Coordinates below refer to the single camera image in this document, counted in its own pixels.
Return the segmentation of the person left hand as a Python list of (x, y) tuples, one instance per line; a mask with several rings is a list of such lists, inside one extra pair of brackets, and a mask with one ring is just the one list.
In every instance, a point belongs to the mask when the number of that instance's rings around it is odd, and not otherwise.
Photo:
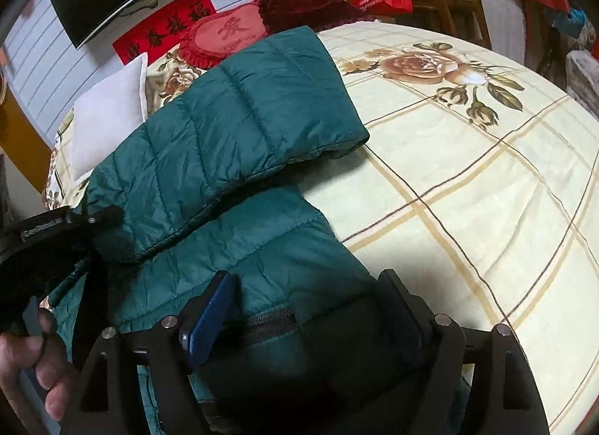
[(46, 308), (37, 312), (42, 336), (16, 336), (13, 332), (1, 335), (1, 390), (16, 417), (28, 434), (47, 434), (48, 431), (33, 412), (21, 389), (21, 371), (31, 369), (40, 387), (46, 392), (45, 411), (60, 422), (78, 381), (78, 372), (67, 361), (66, 348), (57, 333), (56, 319)]

